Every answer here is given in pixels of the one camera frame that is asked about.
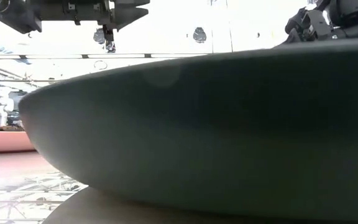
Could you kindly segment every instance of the machinery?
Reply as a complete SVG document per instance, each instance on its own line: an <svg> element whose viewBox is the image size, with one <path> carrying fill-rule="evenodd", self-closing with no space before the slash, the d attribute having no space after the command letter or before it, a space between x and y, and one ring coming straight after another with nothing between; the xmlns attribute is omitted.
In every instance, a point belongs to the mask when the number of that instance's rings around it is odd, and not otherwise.
<svg viewBox="0 0 358 224"><path fill-rule="evenodd" d="M137 8L150 0L0 0L0 21L22 34L42 32L42 21L97 21L103 32L101 40L108 52L115 51L112 30L147 15L147 9Z"/></svg>
<svg viewBox="0 0 358 224"><path fill-rule="evenodd" d="M301 8L285 26L284 44L358 38L358 0L318 0L316 8Z"/></svg>

